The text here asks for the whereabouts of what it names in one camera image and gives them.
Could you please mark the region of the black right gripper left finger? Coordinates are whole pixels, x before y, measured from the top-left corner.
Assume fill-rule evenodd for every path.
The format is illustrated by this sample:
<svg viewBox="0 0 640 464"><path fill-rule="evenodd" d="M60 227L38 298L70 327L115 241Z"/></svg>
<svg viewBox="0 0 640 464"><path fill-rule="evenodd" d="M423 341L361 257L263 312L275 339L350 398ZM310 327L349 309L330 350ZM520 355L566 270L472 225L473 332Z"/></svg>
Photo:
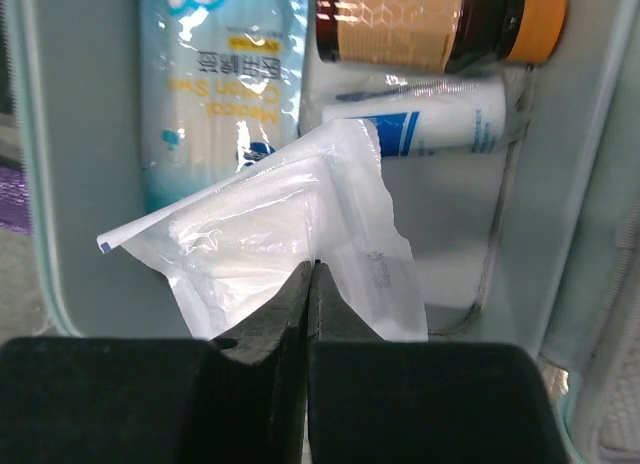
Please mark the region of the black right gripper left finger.
<svg viewBox="0 0 640 464"><path fill-rule="evenodd" d="M308 291L211 340L22 337L1 349L5 463L297 463Z"/></svg>

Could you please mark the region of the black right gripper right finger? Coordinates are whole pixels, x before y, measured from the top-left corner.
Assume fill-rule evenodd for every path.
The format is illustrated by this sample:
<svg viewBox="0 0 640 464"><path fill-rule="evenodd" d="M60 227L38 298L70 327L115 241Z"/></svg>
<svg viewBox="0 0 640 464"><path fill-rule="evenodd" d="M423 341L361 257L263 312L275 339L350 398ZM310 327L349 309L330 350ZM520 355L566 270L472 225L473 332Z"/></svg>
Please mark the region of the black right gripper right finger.
<svg viewBox="0 0 640 464"><path fill-rule="evenodd" d="M379 337L317 263L309 289L308 439L316 463L565 463L538 368L498 343Z"/></svg>

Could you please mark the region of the white gauze packet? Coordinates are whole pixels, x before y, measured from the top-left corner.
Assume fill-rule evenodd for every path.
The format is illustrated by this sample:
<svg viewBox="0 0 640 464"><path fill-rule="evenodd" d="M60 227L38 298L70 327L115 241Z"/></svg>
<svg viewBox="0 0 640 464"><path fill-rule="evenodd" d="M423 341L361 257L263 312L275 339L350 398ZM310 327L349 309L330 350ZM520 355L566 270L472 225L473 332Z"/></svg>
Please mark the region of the white gauze packet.
<svg viewBox="0 0 640 464"><path fill-rule="evenodd" d="M368 120L327 122L97 243L161 273L196 338L230 330L273 298L299 264L317 261L380 337L428 337L416 264L396 229Z"/></svg>

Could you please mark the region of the mint green medicine case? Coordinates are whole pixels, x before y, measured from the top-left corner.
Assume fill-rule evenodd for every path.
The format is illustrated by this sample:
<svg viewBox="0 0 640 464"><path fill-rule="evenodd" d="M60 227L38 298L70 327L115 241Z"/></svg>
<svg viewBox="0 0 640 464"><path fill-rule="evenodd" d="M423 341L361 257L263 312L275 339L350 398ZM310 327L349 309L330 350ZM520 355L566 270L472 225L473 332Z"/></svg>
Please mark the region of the mint green medicine case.
<svg viewBox="0 0 640 464"><path fill-rule="evenodd" d="M535 363L556 308L588 310L603 283L609 250L588 250L579 215L639 0L569 0L545 62L457 73L324 62L315 4L295 141L337 120L320 116L337 94L484 74L522 87L524 126L490 154L380 155L428 326L424 341L392 342L509 344ZM139 8L2 0L43 291L57 337L211 340L190 334L161 273L97 243L159 210L145 206Z"/></svg>

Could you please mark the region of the white blue bandage roll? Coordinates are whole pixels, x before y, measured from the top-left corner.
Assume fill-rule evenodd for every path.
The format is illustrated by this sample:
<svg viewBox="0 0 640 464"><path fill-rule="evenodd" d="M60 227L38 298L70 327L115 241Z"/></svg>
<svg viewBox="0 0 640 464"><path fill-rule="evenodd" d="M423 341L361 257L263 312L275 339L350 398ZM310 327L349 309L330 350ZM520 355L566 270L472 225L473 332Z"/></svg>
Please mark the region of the white blue bandage roll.
<svg viewBox="0 0 640 464"><path fill-rule="evenodd" d="M522 87L500 74L429 78L337 94L321 108L324 122L369 120L383 157L446 151L490 154L518 136Z"/></svg>

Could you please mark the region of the blue cotton swab pack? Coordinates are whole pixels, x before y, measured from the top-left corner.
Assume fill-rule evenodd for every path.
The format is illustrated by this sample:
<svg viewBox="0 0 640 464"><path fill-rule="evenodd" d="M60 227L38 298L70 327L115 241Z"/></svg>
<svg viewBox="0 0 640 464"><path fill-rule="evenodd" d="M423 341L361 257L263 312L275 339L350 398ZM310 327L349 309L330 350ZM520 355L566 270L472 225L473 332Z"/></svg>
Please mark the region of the blue cotton swab pack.
<svg viewBox="0 0 640 464"><path fill-rule="evenodd" d="M294 142L309 0L139 0L145 206Z"/></svg>

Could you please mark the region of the brown orange-cap bottle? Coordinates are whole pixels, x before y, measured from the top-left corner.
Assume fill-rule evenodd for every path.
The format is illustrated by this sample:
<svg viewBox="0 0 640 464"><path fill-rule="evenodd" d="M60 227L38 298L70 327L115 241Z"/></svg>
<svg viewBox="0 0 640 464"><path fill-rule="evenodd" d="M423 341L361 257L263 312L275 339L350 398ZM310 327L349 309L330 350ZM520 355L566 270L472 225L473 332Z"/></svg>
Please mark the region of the brown orange-cap bottle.
<svg viewBox="0 0 640 464"><path fill-rule="evenodd" d="M316 0L319 57L457 73L486 59L536 65L554 52L569 0Z"/></svg>

